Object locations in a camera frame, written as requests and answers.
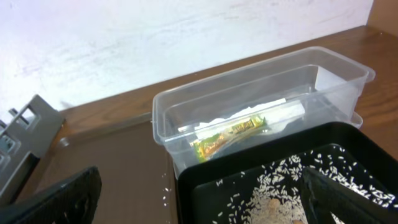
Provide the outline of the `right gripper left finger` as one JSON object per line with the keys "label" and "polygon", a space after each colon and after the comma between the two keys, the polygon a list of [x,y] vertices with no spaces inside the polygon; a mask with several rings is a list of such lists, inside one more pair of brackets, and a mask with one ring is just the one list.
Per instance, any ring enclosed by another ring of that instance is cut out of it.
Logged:
{"label": "right gripper left finger", "polygon": [[1,224],[91,224],[102,188],[97,167],[88,167],[25,201],[1,208]]}

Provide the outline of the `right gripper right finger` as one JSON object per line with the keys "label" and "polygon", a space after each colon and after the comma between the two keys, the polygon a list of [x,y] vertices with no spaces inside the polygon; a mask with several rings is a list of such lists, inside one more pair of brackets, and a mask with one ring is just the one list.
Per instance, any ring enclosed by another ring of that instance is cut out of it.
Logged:
{"label": "right gripper right finger", "polygon": [[302,171],[300,197],[307,221],[334,223],[336,216],[345,224],[397,223],[397,212],[376,205],[315,169]]}

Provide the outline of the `rice food waste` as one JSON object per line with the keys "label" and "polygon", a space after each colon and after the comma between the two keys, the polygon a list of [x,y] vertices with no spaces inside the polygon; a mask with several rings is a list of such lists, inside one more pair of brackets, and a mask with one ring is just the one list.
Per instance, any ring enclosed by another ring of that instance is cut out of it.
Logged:
{"label": "rice food waste", "polygon": [[383,187],[347,149],[331,145],[260,165],[216,181],[221,207],[209,223],[306,223],[300,178],[305,168],[397,211],[397,197]]}

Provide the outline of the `white napkin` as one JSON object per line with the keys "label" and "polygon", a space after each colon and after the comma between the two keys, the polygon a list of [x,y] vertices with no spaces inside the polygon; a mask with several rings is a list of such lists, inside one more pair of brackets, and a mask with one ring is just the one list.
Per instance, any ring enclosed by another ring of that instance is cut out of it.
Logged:
{"label": "white napkin", "polygon": [[305,108],[300,100],[287,102],[285,98],[281,98],[247,107],[227,118],[215,118],[209,123],[200,122],[193,129],[199,139],[204,139],[205,136],[227,132],[233,126],[249,121],[251,118],[260,118],[260,121],[264,119],[266,124],[271,126],[276,124],[276,130],[281,131],[286,127],[289,119],[302,118],[304,115]]}

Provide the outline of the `green snack wrapper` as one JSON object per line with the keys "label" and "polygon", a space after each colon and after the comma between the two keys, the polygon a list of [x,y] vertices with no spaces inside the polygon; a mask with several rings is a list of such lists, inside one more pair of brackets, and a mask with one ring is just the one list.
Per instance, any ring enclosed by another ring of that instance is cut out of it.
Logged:
{"label": "green snack wrapper", "polygon": [[208,161],[225,148],[227,144],[232,144],[234,141],[242,139],[266,126],[267,121],[265,117],[255,115],[238,121],[235,124],[228,125],[207,138],[195,140],[193,148],[197,159],[200,162]]}

